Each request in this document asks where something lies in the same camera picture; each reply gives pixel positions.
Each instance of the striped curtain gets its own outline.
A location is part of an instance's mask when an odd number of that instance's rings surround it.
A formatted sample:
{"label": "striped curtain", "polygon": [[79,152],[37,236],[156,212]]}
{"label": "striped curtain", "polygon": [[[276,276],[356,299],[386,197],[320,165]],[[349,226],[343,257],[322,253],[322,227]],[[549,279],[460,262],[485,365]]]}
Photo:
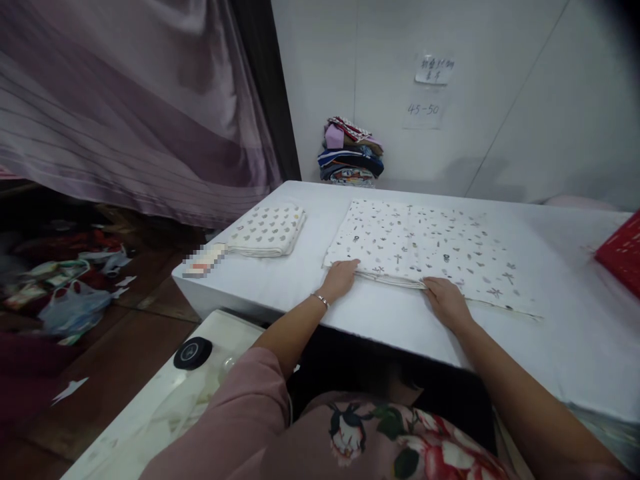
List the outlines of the striped curtain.
{"label": "striped curtain", "polygon": [[0,165],[202,227],[282,183],[228,0],[0,0]]}

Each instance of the red basket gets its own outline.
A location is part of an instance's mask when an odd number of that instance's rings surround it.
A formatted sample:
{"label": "red basket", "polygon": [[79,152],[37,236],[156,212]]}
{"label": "red basket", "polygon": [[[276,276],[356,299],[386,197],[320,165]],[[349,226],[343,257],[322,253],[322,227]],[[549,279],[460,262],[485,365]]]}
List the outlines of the red basket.
{"label": "red basket", "polygon": [[598,248],[595,259],[640,298],[640,210]]}

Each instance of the hand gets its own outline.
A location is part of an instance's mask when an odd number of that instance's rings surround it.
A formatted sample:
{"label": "hand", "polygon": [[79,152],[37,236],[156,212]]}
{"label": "hand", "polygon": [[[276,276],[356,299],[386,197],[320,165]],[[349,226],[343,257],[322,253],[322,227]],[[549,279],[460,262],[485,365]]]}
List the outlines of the hand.
{"label": "hand", "polygon": [[353,285],[353,276],[360,260],[335,262],[325,278],[322,287],[317,290],[331,304],[346,295]]}
{"label": "hand", "polygon": [[422,279],[426,290],[424,294],[429,299],[433,312],[442,324],[454,335],[476,325],[473,320],[464,295],[460,289],[449,280],[426,277]]}

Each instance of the stack of folded fabric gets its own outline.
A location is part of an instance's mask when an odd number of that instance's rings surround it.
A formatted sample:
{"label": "stack of folded fabric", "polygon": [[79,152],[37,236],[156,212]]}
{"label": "stack of folded fabric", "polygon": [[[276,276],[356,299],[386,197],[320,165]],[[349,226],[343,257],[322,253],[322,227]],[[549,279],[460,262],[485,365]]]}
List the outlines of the stack of folded fabric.
{"label": "stack of folded fabric", "polygon": [[385,169],[382,144],[371,133],[342,117],[325,127],[325,150],[318,155],[320,178],[337,184],[372,187]]}
{"label": "stack of folded fabric", "polygon": [[293,251],[307,218],[292,203],[255,207],[240,218],[229,236],[229,252],[248,257],[279,257]]}

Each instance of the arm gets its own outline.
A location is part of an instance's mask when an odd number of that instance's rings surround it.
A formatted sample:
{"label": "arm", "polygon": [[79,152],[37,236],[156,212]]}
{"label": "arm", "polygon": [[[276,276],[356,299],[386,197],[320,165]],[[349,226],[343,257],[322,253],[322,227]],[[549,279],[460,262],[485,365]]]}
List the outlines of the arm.
{"label": "arm", "polygon": [[[346,294],[359,262],[334,263],[318,294],[329,303]],[[141,478],[227,478],[259,463],[260,452],[287,427],[285,381],[326,310],[310,297],[270,326],[238,359],[200,420],[160,452]],[[215,449],[224,455],[212,455]]]}
{"label": "arm", "polygon": [[434,314],[458,338],[536,478],[562,467],[588,463],[626,472],[559,400],[474,322],[454,284],[432,277],[423,282]]}
{"label": "arm", "polygon": [[[317,290],[318,295],[332,305],[351,289],[353,274],[359,263],[360,260],[334,263],[322,287]],[[272,351],[278,358],[282,374],[288,379],[326,311],[325,304],[319,298],[310,296],[276,320],[253,346]]]}

